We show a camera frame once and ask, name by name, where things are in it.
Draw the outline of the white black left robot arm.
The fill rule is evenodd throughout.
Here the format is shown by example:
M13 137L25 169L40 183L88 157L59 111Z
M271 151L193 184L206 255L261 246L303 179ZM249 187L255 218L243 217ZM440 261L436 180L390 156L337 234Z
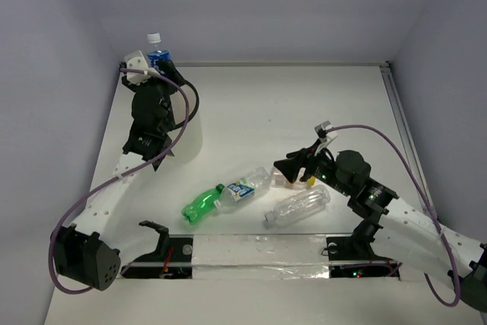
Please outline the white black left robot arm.
M154 65L127 59L119 70L134 93L122 154L111 178L81 197L50 236L49 275L67 295L104 291L134 260L144 255L160 260L169 250L168 228L153 221L140 221L126 241L116 229L142 178L173 154L199 107L190 103L183 89L189 82L170 59Z

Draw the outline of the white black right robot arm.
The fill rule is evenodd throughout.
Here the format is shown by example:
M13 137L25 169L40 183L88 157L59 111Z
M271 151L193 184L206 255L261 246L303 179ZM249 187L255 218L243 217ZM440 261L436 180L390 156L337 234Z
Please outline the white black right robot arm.
M458 283L463 303L486 310L486 245L444 226L435 227L432 218L372 179L371 166L360 153L344 150L330 158L326 150L313 145L273 165L291 182L303 172L348 198L348 207L362 220L338 244L339 251L350 250L360 258L390 258L449 288Z

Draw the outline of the blue-label bottle white cap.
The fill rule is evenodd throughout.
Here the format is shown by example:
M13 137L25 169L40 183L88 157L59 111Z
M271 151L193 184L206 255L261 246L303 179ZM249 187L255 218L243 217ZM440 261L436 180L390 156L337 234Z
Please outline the blue-label bottle white cap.
M170 52L162 46L159 33L148 33L147 41L150 46L146 52L148 60L151 66L160 72L159 62L169 62L171 60Z

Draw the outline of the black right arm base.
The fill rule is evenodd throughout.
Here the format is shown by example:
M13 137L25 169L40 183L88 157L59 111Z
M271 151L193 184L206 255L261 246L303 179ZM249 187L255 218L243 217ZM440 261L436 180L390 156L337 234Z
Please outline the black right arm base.
M328 258L332 279L400 277L400 264L375 254L371 248L377 230L378 227L363 221L350 235L326 238L320 255Z

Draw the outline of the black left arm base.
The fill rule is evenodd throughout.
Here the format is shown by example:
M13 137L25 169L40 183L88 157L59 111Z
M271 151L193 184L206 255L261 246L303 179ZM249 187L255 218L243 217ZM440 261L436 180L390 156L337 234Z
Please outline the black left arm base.
M193 277L193 236L171 235L168 228L153 221L139 226L157 235L154 248L146 250L121 268L125 279L191 279Z

